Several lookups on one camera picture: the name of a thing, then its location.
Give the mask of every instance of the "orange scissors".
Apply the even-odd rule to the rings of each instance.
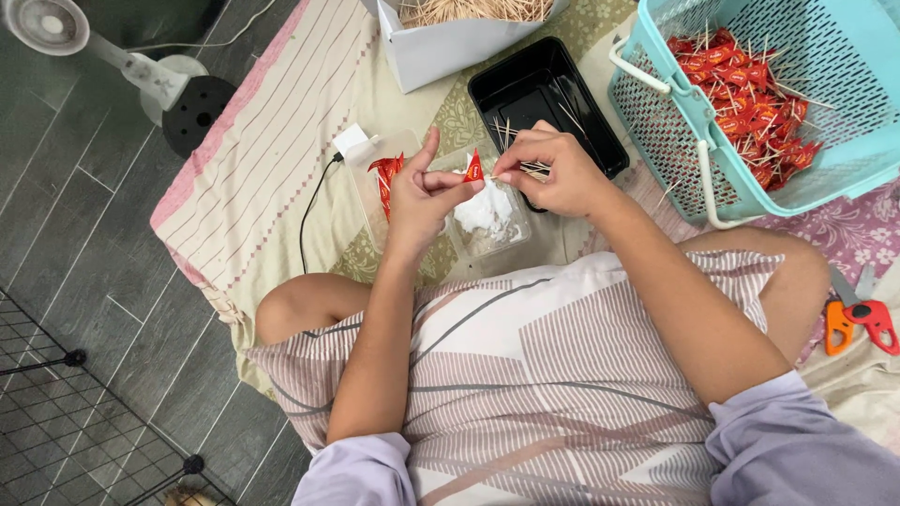
[[[900,341],[897,340],[887,306],[871,300],[875,268],[872,265],[862,268],[855,291],[837,267],[832,265],[831,268],[832,286],[841,300],[830,302],[825,308],[825,353],[833,357],[846,349],[853,341],[853,325],[858,323],[866,328],[868,337],[876,346],[890,355],[900,355]],[[835,333],[841,335],[841,341],[837,344],[833,343]],[[889,343],[882,339],[883,333],[887,334]]]

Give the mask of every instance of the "leg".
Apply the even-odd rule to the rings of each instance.
[[[831,287],[828,262],[818,249],[792,235],[753,227],[706,233],[679,246],[684,251],[746,249],[785,256],[784,263],[762,289],[760,300],[769,325],[769,339],[793,364],[806,345]]]
[[[304,330],[338,323],[365,309],[372,287],[335,274],[297,276],[269,292],[256,308],[256,336],[276,344]]]

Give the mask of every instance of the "white glue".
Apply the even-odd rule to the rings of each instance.
[[[468,155],[466,166],[471,163],[472,155]],[[453,213],[454,220],[459,221],[463,230],[472,233],[475,229],[484,229],[494,240],[503,239],[504,229],[511,216],[512,204],[509,203],[509,197],[492,179],[485,179],[484,189],[470,200],[457,205]]]

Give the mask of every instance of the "light blue plastic basket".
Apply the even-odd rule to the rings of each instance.
[[[897,177],[900,167],[900,0],[643,0],[623,59],[671,87],[667,95],[618,69],[609,87],[635,146],[687,221],[719,228],[767,213],[793,216]],[[728,28],[753,51],[789,49],[771,63],[811,105],[801,129],[824,142],[812,167],[766,193],[716,125],[712,104],[691,86],[666,47],[672,35]],[[698,144],[709,146],[712,198],[704,201]],[[721,223],[718,219],[732,220]]]

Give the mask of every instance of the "hand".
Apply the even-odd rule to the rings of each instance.
[[[484,188],[484,181],[463,183],[463,174],[426,172],[439,143],[440,132],[431,127],[425,147],[391,180],[391,223],[384,251],[386,257],[420,261],[444,228],[447,214]]]
[[[550,176],[541,183],[519,170],[520,162],[544,162],[551,167]],[[599,194],[611,185],[571,134],[560,133],[543,120],[532,130],[519,131],[493,174],[531,202],[562,216],[587,217]]]

